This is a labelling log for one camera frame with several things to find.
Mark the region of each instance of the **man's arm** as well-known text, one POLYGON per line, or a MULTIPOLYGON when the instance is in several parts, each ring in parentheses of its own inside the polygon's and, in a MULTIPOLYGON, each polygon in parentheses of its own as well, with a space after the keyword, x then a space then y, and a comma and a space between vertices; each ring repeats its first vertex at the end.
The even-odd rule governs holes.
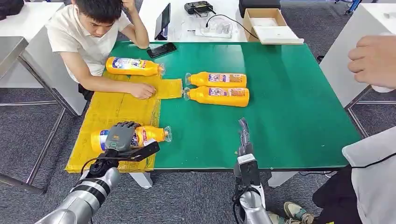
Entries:
POLYGON ((60 52, 66 66, 80 84, 91 91, 130 93, 139 99, 148 99, 155 93, 154 87, 144 83, 131 83, 93 76, 81 55, 77 52, 60 52))
POLYGON ((135 7, 134 0, 122 0, 123 5, 127 8, 131 19, 134 24, 129 24, 125 27, 121 33, 127 36, 133 43, 139 48, 146 49, 149 47, 149 35, 147 30, 140 19, 139 13, 135 7))

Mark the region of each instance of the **cardboard box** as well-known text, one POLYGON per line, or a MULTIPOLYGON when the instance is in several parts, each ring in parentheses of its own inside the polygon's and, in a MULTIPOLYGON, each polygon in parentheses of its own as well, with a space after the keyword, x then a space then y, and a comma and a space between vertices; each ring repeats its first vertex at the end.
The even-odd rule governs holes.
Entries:
POLYGON ((248 42, 258 42, 262 44, 303 44, 304 39, 300 39, 286 24, 281 11, 277 8, 247 8, 243 18, 243 26, 255 38, 245 30, 248 42))

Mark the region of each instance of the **black hair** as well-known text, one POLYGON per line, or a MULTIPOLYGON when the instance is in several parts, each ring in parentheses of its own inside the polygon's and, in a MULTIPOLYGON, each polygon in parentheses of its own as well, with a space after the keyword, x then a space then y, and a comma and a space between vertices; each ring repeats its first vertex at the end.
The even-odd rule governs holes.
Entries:
POLYGON ((113 23, 121 17, 121 0, 76 0, 84 15, 100 23, 113 23))

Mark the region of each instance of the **green table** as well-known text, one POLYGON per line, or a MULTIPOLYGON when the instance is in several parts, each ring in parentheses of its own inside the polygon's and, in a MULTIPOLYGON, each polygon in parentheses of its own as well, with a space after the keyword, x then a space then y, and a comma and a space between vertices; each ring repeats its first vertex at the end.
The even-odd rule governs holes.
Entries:
MULTIPOLYGON (((361 137, 306 45, 175 45, 177 51, 154 60, 165 64, 163 78, 184 80, 186 72, 200 71, 245 73, 250 101, 238 108, 162 100, 160 127, 172 127, 173 141, 160 144, 154 169, 232 169, 242 117, 260 169, 319 170, 347 164, 342 148, 361 137)), ((150 60, 146 51, 127 42, 116 43, 111 55, 150 60)))

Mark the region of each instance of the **man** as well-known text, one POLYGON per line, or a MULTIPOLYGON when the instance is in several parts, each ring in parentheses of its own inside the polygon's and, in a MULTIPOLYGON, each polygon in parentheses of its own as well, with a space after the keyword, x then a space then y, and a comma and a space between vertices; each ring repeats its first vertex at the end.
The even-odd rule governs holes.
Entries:
POLYGON ((47 24, 53 52, 62 57, 78 91, 91 100, 94 91, 130 93, 147 99, 155 88, 144 83, 131 83, 102 77, 105 62, 116 41, 118 31, 139 48, 149 46, 149 37, 134 0, 71 0, 47 24), (125 7, 132 24, 122 11, 125 7))
MULTIPOLYGON (((348 68, 360 83, 396 89, 396 36, 365 36, 349 52, 348 68)), ((352 166, 332 176, 313 195, 312 200, 323 208, 319 217, 301 206, 286 202, 287 218, 270 213, 274 224, 391 224, 396 221, 393 205, 396 200, 396 158, 394 130, 387 130, 343 149, 352 166)))

